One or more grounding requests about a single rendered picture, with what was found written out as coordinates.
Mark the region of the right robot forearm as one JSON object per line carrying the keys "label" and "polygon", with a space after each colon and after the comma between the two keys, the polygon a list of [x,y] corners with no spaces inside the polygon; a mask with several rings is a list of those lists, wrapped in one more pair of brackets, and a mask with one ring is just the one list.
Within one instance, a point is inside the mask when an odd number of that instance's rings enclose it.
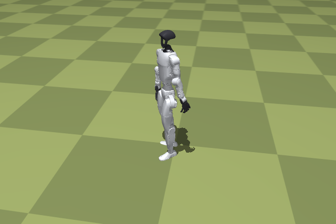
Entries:
{"label": "right robot forearm", "polygon": [[159,78],[159,74],[155,73],[155,86],[158,86],[159,89],[161,88],[161,80]]}

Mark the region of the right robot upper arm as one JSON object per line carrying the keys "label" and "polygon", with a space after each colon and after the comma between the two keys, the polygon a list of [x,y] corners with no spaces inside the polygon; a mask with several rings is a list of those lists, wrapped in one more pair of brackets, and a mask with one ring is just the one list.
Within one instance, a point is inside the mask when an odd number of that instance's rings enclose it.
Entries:
{"label": "right robot upper arm", "polygon": [[[157,58],[158,58],[158,53],[159,53],[159,50],[160,49],[157,49],[156,50],[156,55],[157,55]],[[157,59],[158,60],[158,59]],[[158,62],[158,61],[157,61]],[[157,63],[158,64],[158,63]],[[154,68],[154,71],[157,73],[157,74],[159,74],[159,69],[158,69],[158,66],[156,66],[155,68]]]}

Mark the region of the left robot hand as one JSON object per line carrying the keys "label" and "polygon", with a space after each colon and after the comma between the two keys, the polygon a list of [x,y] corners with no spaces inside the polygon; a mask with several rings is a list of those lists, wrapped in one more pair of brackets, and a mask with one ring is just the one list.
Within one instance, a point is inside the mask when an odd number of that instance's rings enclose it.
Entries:
{"label": "left robot hand", "polygon": [[181,112],[184,110],[183,113],[185,113],[185,112],[187,112],[189,110],[189,108],[191,108],[190,105],[189,105],[189,103],[187,102],[187,100],[183,103],[182,100],[180,99],[180,102],[182,104],[182,110],[181,110]]}

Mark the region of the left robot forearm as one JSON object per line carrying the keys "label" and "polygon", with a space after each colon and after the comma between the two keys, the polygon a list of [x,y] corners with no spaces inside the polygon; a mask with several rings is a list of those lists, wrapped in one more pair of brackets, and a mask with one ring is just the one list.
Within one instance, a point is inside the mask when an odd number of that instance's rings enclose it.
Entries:
{"label": "left robot forearm", "polygon": [[182,102],[184,103],[186,101],[186,97],[185,97],[185,95],[183,93],[183,84],[182,84],[182,82],[181,82],[180,79],[177,80],[177,85],[178,86],[175,87],[175,89],[177,91],[177,97],[179,99],[181,99]]}

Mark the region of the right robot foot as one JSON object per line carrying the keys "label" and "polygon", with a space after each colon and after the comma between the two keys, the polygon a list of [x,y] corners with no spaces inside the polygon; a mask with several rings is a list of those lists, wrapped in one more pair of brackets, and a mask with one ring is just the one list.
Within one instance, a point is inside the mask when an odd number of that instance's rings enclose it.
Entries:
{"label": "right robot foot", "polygon": [[[161,141],[160,143],[163,144],[163,145],[167,145],[167,144],[166,144],[166,141]],[[178,146],[178,144],[177,144],[176,141],[174,142],[173,146],[174,146],[174,147],[177,147],[177,146]]]}

